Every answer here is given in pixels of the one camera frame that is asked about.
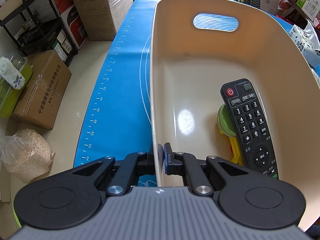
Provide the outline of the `white patterned tissue pack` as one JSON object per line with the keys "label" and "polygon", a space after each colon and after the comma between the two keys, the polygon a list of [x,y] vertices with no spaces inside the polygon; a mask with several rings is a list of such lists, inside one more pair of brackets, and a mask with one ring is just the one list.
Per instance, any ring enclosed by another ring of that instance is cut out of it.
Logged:
{"label": "white patterned tissue pack", "polygon": [[311,22],[308,21],[305,29],[294,25],[289,32],[289,36],[303,54],[308,64],[316,68],[320,64],[319,39]]}

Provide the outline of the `green plastic container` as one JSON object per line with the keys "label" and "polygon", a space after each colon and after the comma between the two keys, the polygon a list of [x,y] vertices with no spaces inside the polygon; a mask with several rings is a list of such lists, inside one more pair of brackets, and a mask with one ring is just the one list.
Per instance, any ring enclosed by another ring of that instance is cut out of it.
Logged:
{"label": "green plastic container", "polygon": [[[15,68],[20,71],[25,78],[26,85],[33,74],[33,70],[28,63],[28,59],[17,52],[8,53],[4,57],[9,59]],[[12,115],[25,85],[21,90],[15,90],[3,79],[3,77],[1,77],[1,117],[9,118]]]}

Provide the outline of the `green and white carton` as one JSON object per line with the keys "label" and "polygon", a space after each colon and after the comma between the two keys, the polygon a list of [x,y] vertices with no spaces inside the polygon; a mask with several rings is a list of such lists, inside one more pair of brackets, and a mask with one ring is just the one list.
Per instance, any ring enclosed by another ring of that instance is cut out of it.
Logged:
{"label": "green and white carton", "polygon": [[319,13],[320,0],[298,0],[297,6],[313,21]]}

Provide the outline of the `black TV remote control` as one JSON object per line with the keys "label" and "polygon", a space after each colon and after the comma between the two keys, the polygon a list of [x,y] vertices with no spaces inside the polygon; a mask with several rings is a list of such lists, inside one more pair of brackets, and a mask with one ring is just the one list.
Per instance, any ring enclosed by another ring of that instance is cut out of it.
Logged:
{"label": "black TV remote control", "polygon": [[276,156],[267,121],[251,82],[231,81],[220,89],[238,138],[244,165],[272,178],[279,178]]}

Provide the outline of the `bag of wood pellets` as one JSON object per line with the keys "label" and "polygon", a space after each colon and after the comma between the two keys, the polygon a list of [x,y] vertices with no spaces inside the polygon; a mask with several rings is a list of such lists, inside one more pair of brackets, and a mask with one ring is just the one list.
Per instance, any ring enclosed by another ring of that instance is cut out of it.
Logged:
{"label": "bag of wood pellets", "polygon": [[48,142],[34,129],[20,129],[12,136],[1,137],[1,162],[26,183],[48,173],[54,156]]}

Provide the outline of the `red and white box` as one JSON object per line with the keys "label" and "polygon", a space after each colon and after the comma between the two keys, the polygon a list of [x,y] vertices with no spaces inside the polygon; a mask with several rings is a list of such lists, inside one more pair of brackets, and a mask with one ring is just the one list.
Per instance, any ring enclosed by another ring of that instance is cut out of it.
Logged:
{"label": "red and white box", "polygon": [[79,50],[87,40],[88,35],[73,0],[53,1],[65,28],[71,36],[77,50]]}

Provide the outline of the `white rolled towel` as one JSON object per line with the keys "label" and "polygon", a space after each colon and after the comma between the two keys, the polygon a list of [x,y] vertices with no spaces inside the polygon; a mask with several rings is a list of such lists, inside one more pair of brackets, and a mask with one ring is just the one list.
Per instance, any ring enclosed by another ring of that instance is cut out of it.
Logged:
{"label": "white rolled towel", "polygon": [[25,85],[25,78],[12,62],[6,57],[0,58],[1,77],[15,90],[21,90]]}

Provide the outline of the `black metal shelf rack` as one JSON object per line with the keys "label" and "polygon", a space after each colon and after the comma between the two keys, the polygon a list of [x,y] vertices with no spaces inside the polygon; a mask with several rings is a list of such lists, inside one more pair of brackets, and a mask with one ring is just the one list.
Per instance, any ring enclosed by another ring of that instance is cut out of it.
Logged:
{"label": "black metal shelf rack", "polygon": [[69,66],[78,53],[53,0],[8,0],[1,27],[24,56],[55,50]]}

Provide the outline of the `blue silicone measuring mat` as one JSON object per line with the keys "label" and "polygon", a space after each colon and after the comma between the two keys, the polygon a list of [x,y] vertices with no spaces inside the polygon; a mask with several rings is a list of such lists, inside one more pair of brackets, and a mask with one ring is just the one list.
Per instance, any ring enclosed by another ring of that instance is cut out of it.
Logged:
{"label": "blue silicone measuring mat", "polygon": [[105,155],[120,160],[156,147],[152,139],[150,56],[156,5],[135,0],[111,44],[86,111],[75,166]]}

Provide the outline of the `large wrapped cardboard box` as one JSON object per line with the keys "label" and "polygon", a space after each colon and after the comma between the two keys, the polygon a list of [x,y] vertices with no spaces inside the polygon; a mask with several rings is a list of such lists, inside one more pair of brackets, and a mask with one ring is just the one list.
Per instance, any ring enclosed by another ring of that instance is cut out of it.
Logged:
{"label": "large wrapped cardboard box", "polygon": [[92,41],[115,38],[133,0],[73,0]]}

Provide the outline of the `beige plastic storage bin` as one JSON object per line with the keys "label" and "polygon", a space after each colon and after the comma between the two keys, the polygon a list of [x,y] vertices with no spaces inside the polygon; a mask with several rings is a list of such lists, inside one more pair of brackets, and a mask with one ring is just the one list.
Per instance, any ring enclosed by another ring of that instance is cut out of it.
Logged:
{"label": "beige plastic storage bin", "polygon": [[231,0],[161,0],[151,36],[153,144],[199,159],[232,159],[216,116],[221,86],[251,81],[271,133],[279,178],[304,194],[299,227],[319,218],[319,85],[286,29]]}

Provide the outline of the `brown cardboard box with text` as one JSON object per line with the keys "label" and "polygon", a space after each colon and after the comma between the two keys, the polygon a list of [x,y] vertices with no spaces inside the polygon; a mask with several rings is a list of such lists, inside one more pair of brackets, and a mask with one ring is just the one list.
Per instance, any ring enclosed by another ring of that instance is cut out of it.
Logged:
{"label": "brown cardboard box with text", "polygon": [[53,129],[71,71],[55,50],[30,55],[33,74],[26,84],[12,117],[40,128]]}

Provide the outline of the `green and yellow toy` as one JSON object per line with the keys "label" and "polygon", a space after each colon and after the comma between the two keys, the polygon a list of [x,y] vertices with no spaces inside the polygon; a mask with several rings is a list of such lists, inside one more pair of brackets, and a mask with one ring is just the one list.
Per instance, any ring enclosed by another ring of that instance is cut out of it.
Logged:
{"label": "green and yellow toy", "polygon": [[217,120],[217,125],[219,127],[220,133],[224,134],[229,138],[229,141],[231,144],[230,149],[233,154],[231,162],[238,164],[240,166],[243,166],[244,162],[242,159],[239,139],[236,135],[236,131],[235,131],[231,116],[229,114],[229,111],[224,103],[220,106],[218,110],[216,120]]}

